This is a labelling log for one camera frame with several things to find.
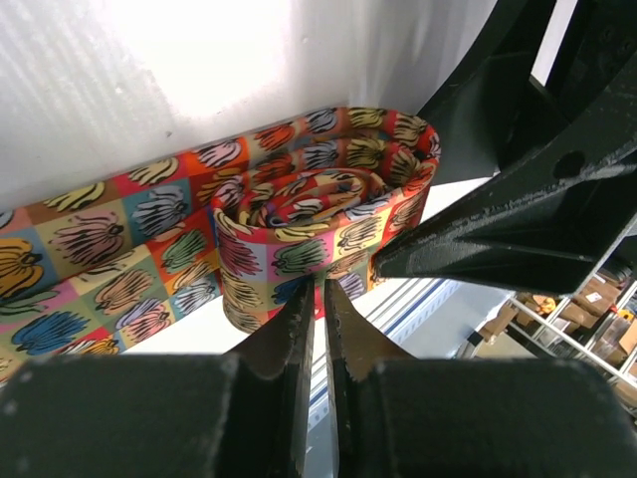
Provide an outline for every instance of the white surface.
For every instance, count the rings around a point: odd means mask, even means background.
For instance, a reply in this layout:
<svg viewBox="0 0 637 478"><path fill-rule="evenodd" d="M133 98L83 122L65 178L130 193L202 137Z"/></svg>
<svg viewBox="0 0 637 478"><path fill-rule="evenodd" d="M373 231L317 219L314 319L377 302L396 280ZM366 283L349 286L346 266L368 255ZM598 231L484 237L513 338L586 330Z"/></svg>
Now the white surface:
<svg viewBox="0 0 637 478"><path fill-rule="evenodd" d="M495 0L3 0L0 212L336 104L417 112Z"/></svg>
<svg viewBox="0 0 637 478"><path fill-rule="evenodd" d="M451 300L443 304L402 347L419 359L451 359L467 337L499 310L510 292L477 284L459 283Z"/></svg>
<svg viewBox="0 0 637 478"><path fill-rule="evenodd" d="M568 22L576 5L577 0L557 0L555 3L553 14L546 27L546 33L544 33L544 38L537 52L537 58L531 70L531 74L543 85L546 84L550 68L553 66L559 50L559 44L561 39L564 38Z"/></svg>

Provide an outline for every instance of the necktie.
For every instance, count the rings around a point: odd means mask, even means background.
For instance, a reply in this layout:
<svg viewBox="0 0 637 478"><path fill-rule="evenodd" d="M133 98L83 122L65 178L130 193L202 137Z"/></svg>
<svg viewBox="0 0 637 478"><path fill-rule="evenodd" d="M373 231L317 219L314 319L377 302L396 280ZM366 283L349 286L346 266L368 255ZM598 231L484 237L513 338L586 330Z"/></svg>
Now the necktie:
<svg viewBox="0 0 637 478"><path fill-rule="evenodd" d="M423 119L329 108L0 213L0 380L29 357L123 352L222 289L246 332L308 274L360 296L439 153Z"/></svg>

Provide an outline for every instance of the rolled tie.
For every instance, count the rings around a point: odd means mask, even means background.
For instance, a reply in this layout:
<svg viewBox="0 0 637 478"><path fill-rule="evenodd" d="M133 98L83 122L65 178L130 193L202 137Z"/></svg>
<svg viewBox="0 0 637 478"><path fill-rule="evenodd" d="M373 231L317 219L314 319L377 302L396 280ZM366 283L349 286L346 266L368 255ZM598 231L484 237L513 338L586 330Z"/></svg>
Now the rolled tie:
<svg viewBox="0 0 637 478"><path fill-rule="evenodd" d="M31 357L119 354L222 292L246 332L310 274L317 317L326 277L360 296L439 151L420 118L328 108L0 212L0 383Z"/></svg>
<svg viewBox="0 0 637 478"><path fill-rule="evenodd" d="M373 254L422 215L440 147L423 119L339 108L246 136L265 158L212 196L223 306L249 332L271 319L308 275L339 279L354 299L372 288Z"/></svg>

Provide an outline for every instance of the hole in bracket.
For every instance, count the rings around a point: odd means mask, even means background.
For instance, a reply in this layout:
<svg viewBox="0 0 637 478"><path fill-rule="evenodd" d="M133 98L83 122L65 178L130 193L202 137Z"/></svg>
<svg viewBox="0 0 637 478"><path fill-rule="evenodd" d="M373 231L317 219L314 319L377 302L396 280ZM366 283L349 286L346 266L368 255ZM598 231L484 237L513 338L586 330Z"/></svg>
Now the hole in bracket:
<svg viewBox="0 0 637 478"><path fill-rule="evenodd" d="M569 177L576 177L580 172L584 164L586 163L586 157L581 151L571 151L562 156L555 164L553 169L553 176L555 179L567 179Z"/></svg>

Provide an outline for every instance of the pop art pattern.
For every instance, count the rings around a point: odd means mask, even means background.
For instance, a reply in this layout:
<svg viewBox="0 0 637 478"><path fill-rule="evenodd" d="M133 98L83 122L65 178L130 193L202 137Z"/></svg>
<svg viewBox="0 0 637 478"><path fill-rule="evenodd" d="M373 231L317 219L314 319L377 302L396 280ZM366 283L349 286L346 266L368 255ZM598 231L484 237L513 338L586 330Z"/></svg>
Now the pop art pattern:
<svg viewBox="0 0 637 478"><path fill-rule="evenodd" d="M119 354L222 289L247 332L308 274L359 297L439 156L423 119L329 108L0 213L0 381L31 357Z"/></svg>

